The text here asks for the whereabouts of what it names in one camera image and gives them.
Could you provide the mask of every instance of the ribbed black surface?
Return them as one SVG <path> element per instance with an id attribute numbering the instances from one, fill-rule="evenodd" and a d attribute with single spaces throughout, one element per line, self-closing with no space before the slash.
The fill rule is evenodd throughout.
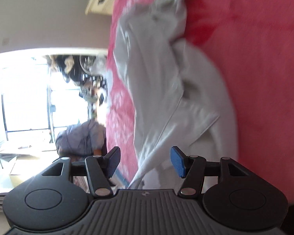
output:
<path id="1" fill-rule="evenodd" d="M 12 229 L 7 235 L 28 235 Z M 194 200 L 177 197 L 172 190 L 120 190 L 97 200 L 79 222 L 47 235 L 222 235 L 248 234 L 223 227 L 205 215 Z M 259 234 L 282 234 L 278 229 Z"/>

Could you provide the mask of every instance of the gray wall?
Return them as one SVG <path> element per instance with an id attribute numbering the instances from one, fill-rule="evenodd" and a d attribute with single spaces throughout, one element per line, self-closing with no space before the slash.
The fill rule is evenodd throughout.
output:
<path id="1" fill-rule="evenodd" d="M 0 53 L 108 48 L 111 17 L 85 15 L 88 0 L 0 0 Z"/>

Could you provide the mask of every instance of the red bedsheet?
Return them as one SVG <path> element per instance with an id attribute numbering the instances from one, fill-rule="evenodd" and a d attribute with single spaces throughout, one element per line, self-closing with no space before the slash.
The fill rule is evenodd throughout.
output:
<path id="1" fill-rule="evenodd" d="M 135 2 L 116 0 L 108 68 L 113 72 L 108 147 L 122 151 L 131 180 L 134 108 L 118 79 L 112 50 L 118 18 Z M 220 69 L 237 113 L 239 161 L 294 202 L 294 0 L 186 0 L 185 38 Z"/>

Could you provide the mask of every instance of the pink blanket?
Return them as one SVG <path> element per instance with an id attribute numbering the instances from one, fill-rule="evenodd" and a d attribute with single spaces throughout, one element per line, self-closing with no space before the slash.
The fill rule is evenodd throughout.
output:
<path id="1" fill-rule="evenodd" d="M 116 0 L 108 68 L 113 72 L 108 148 L 122 151 L 120 171 L 137 170 L 134 107 L 117 76 L 112 50 L 118 18 L 133 3 Z M 294 0 L 187 0 L 185 37 L 221 70 L 239 130 L 239 161 L 294 202 Z"/>

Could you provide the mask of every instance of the white cloth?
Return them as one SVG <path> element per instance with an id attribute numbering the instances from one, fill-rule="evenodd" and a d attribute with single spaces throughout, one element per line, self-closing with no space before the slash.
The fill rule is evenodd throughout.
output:
<path id="1" fill-rule="evenodd" d="M 178 190 L 170 148 L 236 158 L 234 109 L 211 61 L 184 39 L 184 0 L 135 5 L 118 23 L 114 58 L 135 107 L 138 171 L 130 188 Z M 204 190 L 215 180 L 205 180 Z"/>

